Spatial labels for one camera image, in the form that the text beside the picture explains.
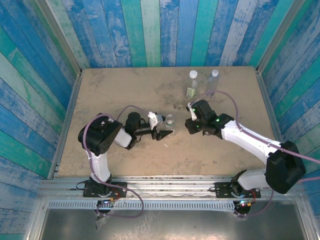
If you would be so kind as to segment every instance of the metal frame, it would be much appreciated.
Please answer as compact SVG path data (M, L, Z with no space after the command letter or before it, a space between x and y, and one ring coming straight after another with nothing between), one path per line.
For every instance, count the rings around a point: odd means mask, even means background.
M66 57L69 59L73 70L77 75L80 74L81 69L78 65L77 59L74 53L72 52L72 49L70 48L68 40L66 39L66 36L62 31L55 15L53 14L53 11L51 10L49 4L47 3L47 0L35 0L35 2L39 6L42 14L44 15L50 28L52 29L54 35L58 39L58 42L60 43Z
M67 140L67 136L68 136L68 131L69 131L72 115L74 113L74 109L76 106L77 97L78 97L78 93L80 90L82 78L83 78L83 74L81 72L75 79L75 83L73 86L72 94L71 94L69 105L68 105L68 109L66 111L64 122L62 125L62 130L60 133L59 142L58 142L58 145L56 147L56 150L55 150L55 153L53 156L50 171L48 173L48 177L47 177L48 179L52 179L53 177L55 177L54 176L55 172L57 172L59 169L59 163L61 161L62 154L63 154L64 148L65 148L65 144L66 144L66 140Z
M164 175L164 176L121 176L116 182L127 182L128 188L136 191L144 200L147 210L189 210L189 211L225 211L232 212L233 201L238 198L216 198L208 191L216 182L228 182L231 176L221 175ZM87 178L55 178L43 180L38 193L36 207L32 213L25 240L38 240L45 223L48 209L94 209L98 200L108 198L83 198L83 191L76 190L76 184ZM267 201L270 189L261 189L261 198ZM319 238L319 229L302 184L296 184L287 194L274 194L274 200L296 203L301 222L309 240ZM116 205L117 209L140 209L137 197L127 193L127 197Z
M274 138L275 138L275 140L277 140L277 141L282 143L283 142L283 138L282 138L281 133L280 133L280 129L279 129L279 126L278 126L278 122L277 122L277 119L276 119L276 116L275 116L274 109L272 108L272 105L271 105L271 102L270 102L270 98L269 98L269 95L268 95L268 92L267 92L265 81L264 81L264 79L262 77L261 72L258 73L258 71L255 71L255 76L256 76L256 79L257 79L259 87L260 87L260 91L261 91L261 95L262 95L262 98L263 98L263 101L264 101L266 112L268 113L268 116L269 116L269 120L270 120L271 128L272 128L272 131L273 131L273 134L274 134Z
M267 49L263 53L262 58L260 59L256 70L258 73L262 73L270 58L274 54L276 48L278 47L279 43L281 42L283 36L285 35L286 31L288 30L290 24L294 20L295 16L297 15L298 11L300 10L301 6L305 0L294 0L292 5L290 6L288 12L286 13L283 21L281 22L280 26L278 27L276 33L274 34L270 44L268 45Z

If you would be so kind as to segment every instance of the green label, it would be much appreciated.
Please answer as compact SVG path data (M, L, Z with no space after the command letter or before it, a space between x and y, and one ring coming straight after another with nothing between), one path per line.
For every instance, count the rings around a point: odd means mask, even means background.
M188 98L193 98L196 95L196 88L190 88L188 87L186 90L186 96Z

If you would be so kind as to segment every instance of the black mounting plate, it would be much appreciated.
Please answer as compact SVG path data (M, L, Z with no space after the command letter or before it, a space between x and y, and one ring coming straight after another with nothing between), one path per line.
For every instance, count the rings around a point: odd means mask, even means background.
M113 185L118 185L121 187L127 187L127 183L124 181L115 181L115 182L111 182L111 184ZM125 198L127 195L127 191L123 191L123 189L121 188L116 188L117 191L115 191L115 187L111 188L111 194L108 194L108 196L106 196L106 198L114 198L116 199L118 197L118 193L120 194L120 198ZM100 196L97 193L95 193L93 191L93 186L91 184L90 181L86 182L84 185L84 190L83 190L83 197L84 198L103 198L104 196Z
M256 191L256 189L252 189L255 193L255 198L261 198L260 191ZM235 195L232 194L231 182L216 182L214 183L214 188L211 189L211 192L215 192L215 196L217 199L233 199ZM247 191L243 197L244 199L252 199L254 196L252 192Z

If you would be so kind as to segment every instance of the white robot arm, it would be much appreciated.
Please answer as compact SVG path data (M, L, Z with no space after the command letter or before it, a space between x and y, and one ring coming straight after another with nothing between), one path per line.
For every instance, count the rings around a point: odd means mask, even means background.
M137 136L151 134L152 139L161 140L171 130L161 130L157 132L157 126L163 122L163 117L157 113L148 113L148 122L141 123L141 116L137 112L128 115L128 119L123 127L122 123L112 120L107 116L99 117L89 127L86 135L86 144L91 152L92 167L97 177L103 182L111 180L111 173L108 168L107 150L112 142L130 150L137 143ZM83 128L78 141L83 147ZM92 173L91 178L99 183Z
M306 173L305 166L299 157L295 157L277 150L243 132L249 132L259 139L298 153L296 145L290 141L281 143L268 139L258 133L240 125L238 128L233 117L226 114L217 116L205 100L188 104L187 110L191 118L185 121L190 134L203 132L220 139L230 141L255 155L265 165L257 170L245 170L237 174L232 184L235 192L240 193L256 188L272 188L276 192L285 194Z

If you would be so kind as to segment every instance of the white arm segment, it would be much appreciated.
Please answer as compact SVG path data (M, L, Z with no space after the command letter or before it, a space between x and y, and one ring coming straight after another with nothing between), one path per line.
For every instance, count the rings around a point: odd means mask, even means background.
M255 155L258 159L260 159L265 165L267 164L267 159L269 157L269 153L274 153L277 149L271 146L268 146L251 136L248 136L244 132L240 131L237 127L236 121L229 121L225 127L221 130L222 138L233 142L243 149L247 150L248 152ZM280 142L271 140L264 136L259 135L258 133L243 127L247 132L259 137L267 141L268 143L274 144L280 147ZM266 181L266 168L257 169L257 170L247 170L245 171L239 178L238 183L243 187L245 190L251 190L256 188L269 188L270 186L267 184Z
M259 137L260 139L263 139L268 143L280 147L280 142L261 136L258 133L251 131L250 129L242 125L240 126L244 128L247 132ZM269 153L274 153L277 150L276 148L268 146L240 131L240 129L237 127L235 120L229 121L226 125L224 125L224 128L221 130L221 133L223 139L233 142L242 147L243 149L247 150L248 152L252 153L258 159L260 159L265 165L267 164Z
M126 148L131 142L131 139L132 137L129 133L126 133L125 130L121 128L113 141L121 147Z
M103 182L106 182L111 176L108 168L107 152L105 152L104 154L100 154L99 156L96 156L93 152L91 152L91 156L92 156L93 170L95 174L100 180L102 180ZM96 182L98 182L98 180L95 178L95 176L92 173L91 173L91 178Z

